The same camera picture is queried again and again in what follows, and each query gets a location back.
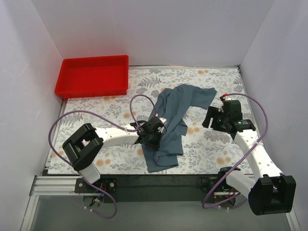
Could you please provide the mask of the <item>blue-grey t-shirt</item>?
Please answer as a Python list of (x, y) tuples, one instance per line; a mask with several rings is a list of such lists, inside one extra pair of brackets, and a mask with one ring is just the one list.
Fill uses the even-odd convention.
[(177, 167), (178, 156), (183, 155), (182, 137), (186, 135), (188, 126), (183, 118), (192, 107), (208, 109), (215, 98), (215, 88), (182, 84), (173, 89), (164, 89), (157, 98), (155, 109), (159, 117), (167, 120), (166, 132), (160, 141), (159, 150), (142, 145), (147, 170), (149, 173)]

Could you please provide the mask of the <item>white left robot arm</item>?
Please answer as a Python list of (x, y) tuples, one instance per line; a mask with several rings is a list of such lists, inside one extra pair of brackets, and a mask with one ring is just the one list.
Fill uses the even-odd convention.
[(62, 145), (73, 169), (87, 182), (97, 182), (101, 175), (94, 159), (102, 148), (120, 145), (145, 144), (158, 150), (167, 119), (153, 117), (149, 121), (138, 121), (119, 128), (94, 128), (92, 124), (82, 125)]

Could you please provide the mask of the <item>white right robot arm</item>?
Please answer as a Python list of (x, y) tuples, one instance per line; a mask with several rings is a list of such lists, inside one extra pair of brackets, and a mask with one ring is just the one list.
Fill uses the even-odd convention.
[(205, 128), (228, 133), (237, 144), (254, 174), (251, 179), (235, 164), (221, 168), (217, 181), (205, 200), (217, 189), (235, 189), (249, 203), (257, 215), (289, 213), (293, 207), (296, 181), (287, 176), (274, 164), (258, 137), (256, 127), (249, 119), (243, 119), (239, 100), (223, 100), (222, 106), (210, 106), (205, 120)]

